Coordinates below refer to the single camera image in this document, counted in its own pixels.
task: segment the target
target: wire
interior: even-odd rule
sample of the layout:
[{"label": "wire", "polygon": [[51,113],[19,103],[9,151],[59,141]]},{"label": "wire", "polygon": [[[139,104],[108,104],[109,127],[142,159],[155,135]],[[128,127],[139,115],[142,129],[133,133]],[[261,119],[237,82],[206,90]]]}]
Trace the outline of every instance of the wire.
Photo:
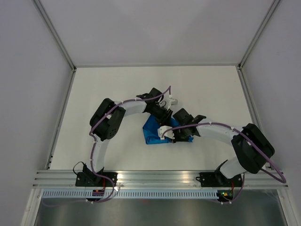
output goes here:
[{"label": "wire", "polygon": [[228,201],[232,201],[233,199],[228,199],[228,198],[226,198],[225,196],[223,196],[223,198],[225,199],[225,200],[228,200]]},{"label": "wire", "polygon": [[106,177],[104,175],[101,175],[101,174],[98,174],[95,172],[94,170],[94,167],[93,167],[93,154],[94,154],[94,150],[95,150],[95,147],[96,147],[96,143],[97,143],[97,139],[96,139],[96,136],[93,134],[93,131],[99,126],[100,123],[102,123],[102,121],[108,116],[110,115],[117,107],[119,107],[120,105],[123,105],[125,103],[128,103],[128,102],[133,102],[133,101],[149,101],[149,100],[154,100],[154,99],[157,99],[158,97],[163,97],[164,94],[166,94],[167,92],[169,92],[169,94],[171,94],[171,86],[169,86],[167,88],[167,90],[165,90],[165,92],[163,92],[162,94],[156,96],[156,97],[152,97],[152,98],[148,98],[148,99],[129,99],[129,100],[125,100],[125,101],[122,101],[118,104],[116,104],[114,107],[112,107],[95,125],[94,127],[92,127],[91,131],[89,132],[89,135],[94,139],[94,144],[92,146],[92,150],[91,150],[91,154],[90,154],[90,165],[91,165],[91,170],[93,172],[94,175],[96,175],[97,177],[100,177],[100,178],[104,178],[104,179],[107,179],[109,180],[109,182],[112,184],[112,191],[111,193],[109,194],[108,197],[106,197],[105,199],[103,200],[99,200],[99,201],[95,201],[95,203],[100,203],[100,202],[105,202],[107,200],[109,200],[111,198],[111,196],[113,195],[114,193],[114,187],[115,187],[115,184],[114,182],[111,180],[111,178],[109,177]]},{"label": "wire", "polygon": [[285,184],[286,183],[286,178],[284,177],[284,175],[281,173],[280,169],[278,168],[278,166],[265,154],[263,153],[262,150],[260,150],[259,147],[257,147],[256,144],[253,143],[253,141],[248,138],[244,133],[242,133],[241,131],[239,131],[238,129],[236,128],[233,128],[229,125],[226,125],[226,124],[223,124],[223,123],[219,123],[219,122],[204,122],[204,123],[198,123],[198,124],[190,124],[190,125],[185,125],[185,126],[178,126],[178,127],[173,127],[173,128],[170,128],[170,129],[167,129],[163,132],[162,134],[162,137],[164,137],[164,135],[168,132],[168,131],[171,131],[171,130],[175,130],[175,129],[183,129],[183,128],[188,128],[188,127],[196,127],[196,126],[205,126],[205,125],[217,125],[217,126],[223,126],[223,127],[226,127],[226,128],[229,128],[235,132],[237,132],[239,135],[241,135],[247,142],[250,143],[250,145],[252,145],[252,147],[260,154],[262,155],[262,157],[265,158],[265,160],[275,169],[275,171],[278,173],[278,175],[281,177],[281,178],[277,178],[276,176],[272,175],[271,173],[267,172],[265,169],[261,169],[261,171],[267,173],[269,176],[271,176],[272,178],[274,178],[275,180]]},{"label": "wire", "polygon": [[201,183],[201,177],[196,177],[196,180]]},{"label": "wire", "polygon": [[59,206],[63,206],[63,205],[66,205],[66,204],[77,203],[77,202],[86,202],[86,200],[85,199],[79,199],[79,200],[73,200],[73,201],[70,201],[70,202],[63,202],[63,203],[59,203],[59,204],[49,205],[49,204],[44,203],[43,198],[41,199],[42,205],[46,206],[46,207],[59,207]]},{"label": "wire", "polygon": [[227,202],[220,202],[220,201],[217,201],[217,200],[210,200],[210,201],[215,202],[215,203],[220,203],[220,204],[232,204],[241,195],[241,192],[244,188],[244,185],[245,185],[245,174],[243,174],[242,185],[241,185],[241,188],[240,188],[238,194],[235,197],[233,196],[233,199],[231,201],[227,201]]},{"label": "wire", "polygon": [[163,99],[164,99],[164,95],[162,95],[162,96],[161,96],[161,98],[160,98],[159,102],[162,102],[162,101],[163,101]]},{"label": "wire", "polygon": [[73,173],[75,173],[76,176],[78,176],[78,175],[77,175],[77,173],[75,172],[74,168],[75,168],[79,163],[82,163],[83,165],[85,165],[83,161],[79,161],[78,163],[76,163],[76,164],[73,166]]},{"label": "wire", "polygon": [[231,189],[230,192],[234,192],[234,183],[233,183],[233,181],[231,181],[231,184],[232,184],[232,189]]},{"label": "wire", "polygon": [[166,106],[167,103],[166,103],[165,100],[162,100],[162,101],[159,103],[159,105],[162,104],[163,102],[165,102],[165,104],[164,104],[163,106],[160,106],[160,107],[165,107],[165,106]]}]

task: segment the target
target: white table surface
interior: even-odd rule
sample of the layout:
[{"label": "white table surface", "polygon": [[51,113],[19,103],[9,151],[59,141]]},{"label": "white table surface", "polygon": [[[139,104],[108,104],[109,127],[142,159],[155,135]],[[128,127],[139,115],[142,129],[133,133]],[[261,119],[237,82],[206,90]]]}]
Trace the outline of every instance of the white table surface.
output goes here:
[{"label": "white table surface", "polygon": [[[126,100],[155,87],[172,86],[173,97],[194,117],[245,126],[251,122],[234,66],[78,68],[60,128],[52,170],[70,170],[88,162],[92,138],[89,121],[105,98]],[[146,145],[142,126],[149,114],[124,118],[105,156],[106,170],[214,170],[235,156],[231,146],[195,137],[193,143]]]}]

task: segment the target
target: gray wall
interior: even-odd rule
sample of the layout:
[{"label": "gray wall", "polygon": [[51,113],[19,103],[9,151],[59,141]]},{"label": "gray wall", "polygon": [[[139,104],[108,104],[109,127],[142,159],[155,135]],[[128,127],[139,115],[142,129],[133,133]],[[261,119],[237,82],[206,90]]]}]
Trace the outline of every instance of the gray wall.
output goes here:
[{"label": "gray wall", "polygon": [[301,212],[301,1],[283,0],[245,65],[264,132]]},{"label": "gray wall", "polygon": [[41,0],[75,65],[237,64],[272,0]]},{"label": "gray wall", "polygon": [[31,0],[0,1],[0,225],[21,222],[70,75]]}]

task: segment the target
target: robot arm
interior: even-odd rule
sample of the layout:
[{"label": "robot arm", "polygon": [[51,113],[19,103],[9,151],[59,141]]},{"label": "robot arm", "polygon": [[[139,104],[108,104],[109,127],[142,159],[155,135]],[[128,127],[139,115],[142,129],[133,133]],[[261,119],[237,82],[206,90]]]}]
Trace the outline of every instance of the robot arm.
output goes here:
[{"label": "robot arm", "polygon": [[[114,102],[108,98],[103,100],[90,120],[91,127],[95,127],[93,134],[96,135],[96,145],[91,157],[93,159],[93,168],[97,174],[103,173],[104,156],[109,140],[118,132],[123,117],[135,113],[150,113],[155,116],[157,123],[161,126],[158,130],[159,136],[164,138],[163,133],[165,134],[166,129],[172,128],[169,123],[173,112],[169,107],[173,105],[172,103],[176,103],[177,100],[172,99],[170,95],[171,101],[166,109],[158,104],[161,97],[163,97],[163,94],[153,88],[150,93],[139,95],[135,100],[124,102],[120,106],[118,105],[120,102]],[[112,108],[114,108],[114,111],[107,115]],[[176,112],[173,118],[178,121],[180,126],[172,128],[171,133],[165,134],[170,139],[185,141],[188,140],[189,136],[211,137],[233,146],[236,157],[223,162],[215,171],[216,179],[221,184],[223,180],[233,178],[246,171],[257,173],[267,162],[237,131],[250,138],[269,158],[274,154],[271,144],[253,124],[248,124],[245,127],[231,127],[232,129],[229,129],[203,115],[198,115],[194,118],[184,109]],[[97,180],[89,164],[88,167],[84,165],[83,175],[90,181],[93,181],[93,179]]]},{"label": "robot arm", "polygon": [[231,179],[244,172],[256,174],[267,162],[241,134],[244,134],[252,140],[268,158],[275,153],[272,145],[254,124],[249,123],[245,127],[230,127],[222,123],[214,122],[202,115],[193,118],[184,109],[175,113],[174,118],[177,119],[182,126],[172,128],[172,131],[168,133],[162,132],[166,131],[166,129],[160,128],[158,130],[160,137],[169,137],[172,139],[176,134],[182,137],[196,135],[199,137],[217,139],[233,146],[236,157],[231,160],[226,160],[215,171],[216,179],[219,180],[221,184],[223,180]]}]

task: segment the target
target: purple cable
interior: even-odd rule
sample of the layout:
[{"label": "purple cable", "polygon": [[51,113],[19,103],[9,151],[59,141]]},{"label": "purple cable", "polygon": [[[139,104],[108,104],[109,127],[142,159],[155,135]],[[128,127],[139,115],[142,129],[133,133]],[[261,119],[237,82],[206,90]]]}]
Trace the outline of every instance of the purple cable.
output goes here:
[{"label": "purple cable", "polygon": [[[164,133],[162,134],[162,137],[164,137],[164,135],[168,132],[168,131],[171,131],[171,130],[175,130],[175,129],[183,129],[183,128],[187,128],[187,127],[195,127],[195,126],[204,126],[204,125],[217,125],[217,126],[223,126],[223,127],[226,127],[228,129],[232,129],[231,126],[229,125],[226,125],[226,124],[223,124],[223,123],[219,123],[219,122],[211,122],[211,123],[208,123],[208,122],[205,122],[205,123],[198,123],[198,124],[191,124],[191,125],[185,125],[185,126],[178,126],[178,127],[174,127],[174,128],[170,128],[170,129],[167,129],[164,131]],[[284,177],[284,175],[281,173],[280,169],[278,168],[278,166],[265,154],[262,152],[262,150],[260,150],[259,147],[257,147],[256,144],[253,143],[253,141],[248,138],[245,134],[243,134],[241,131],[239,131],[238,129],[236,128],[233,128],[233,131],[237,132],[239,135],[241,135],[246,141],[248,141],[253,148],[255,148],[255,150],[260,154],[262,155],[265,160],[276,170],[276,172],[278,173],[278,175],[281,177],[281,178],[277,178],[276,176],[274,176],[273,174],[271,174],[270,172],[267,172],[265,169],[261,169],[263,172],[267,173],[269,176],[273,177],[275,180],[285,184],[286,183],[286,178]]]},{"label": "purple cable", "polygon": [[162,97],[164,96],[164,94],[166,94],[167,92],[169,91],[169,94],[171,94],[171,86],[168,87],[168,89],[163,92],[162,94],[156,96],[156,97],[152,97],[152,98],[148,98],[148,99],[129,99],[129,100],[125,100],[125,101],[122,101],[118,104],[116,104],[114,107],[112,107],[111,110],[109,110],[96,124],[95,126],[91,129],[91,131],[89,132],[89,135],[91,137],[93,137],[94,139],[94,144],[93,144],[93,147],[92,147],[92,150],[91,150],[91,154],[90,154],[90,164],[91,164],[91,170],[93,172],[94,175],[96,175],[97,177],[100,177],[100,178],[104,178],[104,179],[107,179],[110,181],[110,183],[112,184],[112,191],[110,193],[110,195],[108,197],[106,197],[105,199],[103,200],[99,200],[99,201],[95,201],[96,203],[100,203],[100,202],[105,202],[107,200],[110,199],[110,197],[113,195],[114,193],[114,182],[109,178],[109,177],[106,177],[106,176],[103,176],[103,175],[100,175],[100,174],[97,174],[94,170],[94,167],[93,167],[93,154],[94,154],[94,150],[95,150],[95,147],[96,147],[96,142],[97,142],[97,139],[96,139],[96,136],[93,135],[93,131],[97,128],[97,126],[99,126],[100,123],[102,123],[102,121],[108,116],[110,115],[117,107],[119,107],[120,105],[123,105],[124,103],[128,103],[128,102],[133,102],[133,101],[149,101],[149,100],[154,100],[154,99],[157,99],[159,97]]},{"label": "purple cable", "polygon": [[66,205],[66,204],[77,203],[77,202],[86,202],[86,200],[85,199],[84,200],[80,199],[80,200],[73,200],[73,201],[70,201],[70,202],[64,202],[64,203],[60,203],[60,204],[49,205],[49,204],[44,203],[43,198],[41,199],[42,205],[46,206],[46,207],[58,207],[58,206],[63,206],[63,205]]}]

